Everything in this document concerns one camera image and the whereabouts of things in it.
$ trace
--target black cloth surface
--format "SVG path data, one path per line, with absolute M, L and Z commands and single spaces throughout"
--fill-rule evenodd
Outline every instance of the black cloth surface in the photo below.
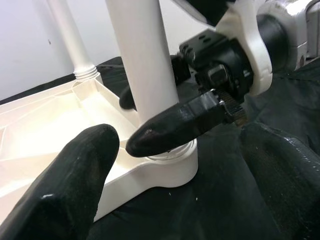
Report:
M 122 65 L 119 57 L 104 64 Z M 98 66 L 103 83 L 116 95 L 128 85 L 123 67 Z M 320 61 L 274 76 L 270 89 L 246 96 L 251 122 L 296 136 L 320 153 Z M 58 85 L 65 78 L 40 86 Z M 178 88 L 181 101 L 198 94 L 194 81 Z M 9 100 L 33 94 L 24 92 Z M 88 240 L 274 240 L 280 231 L 240 150 L 241 129 L 219 125 L 198 140 L 198 172 L 176 188 L 149 189 L 93 224 Z

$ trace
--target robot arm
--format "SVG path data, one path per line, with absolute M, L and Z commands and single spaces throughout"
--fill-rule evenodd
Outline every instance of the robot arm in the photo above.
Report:
M 201 93 L 142 125 L 126 145 L 135 157 L 170 151 L 220 123 L 242 125 L 245 94 L 261 94 L 273 73 L 295 71 L 319 57 L 320 1 L 214 1 L 217 8 L 210 0 L 176 2 L 216 27 L 179 48 Z

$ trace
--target white plastic base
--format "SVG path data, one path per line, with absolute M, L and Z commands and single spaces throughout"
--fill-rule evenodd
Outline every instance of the white plastic base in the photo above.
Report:
M 177 187 L 198 169 L 196 140 L 175 158 L 135 158 L 126 141 L 139 126 L 138 114 L 97 79 L 66 84 L 0 105 L 0 224 L 35 178 L 82 130 L 106 123 L 120 138 L 117 159 L 106 178 L 95 221 L 152 187 Z

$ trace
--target white pole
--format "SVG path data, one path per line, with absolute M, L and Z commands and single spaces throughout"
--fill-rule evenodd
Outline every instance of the white pole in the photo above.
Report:
M 75 78 L 84 81 L 98 77 L 100 74 L 89 58 L 67 0 L 47 0 L 47 2 L 73 63 Z
M 106 0 L 140 123 L 176 104 L 159 0 Z

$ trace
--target white wall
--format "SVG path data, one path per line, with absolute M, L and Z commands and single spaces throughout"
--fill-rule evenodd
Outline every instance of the white wall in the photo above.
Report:
M 119 56 L 105 0 L 67 0 L 94 64 Z M 206 26 L 160 0 L 171 53 Z M 0 100 L 71 74 L 73 66 L 45 0 L 0 0 Z

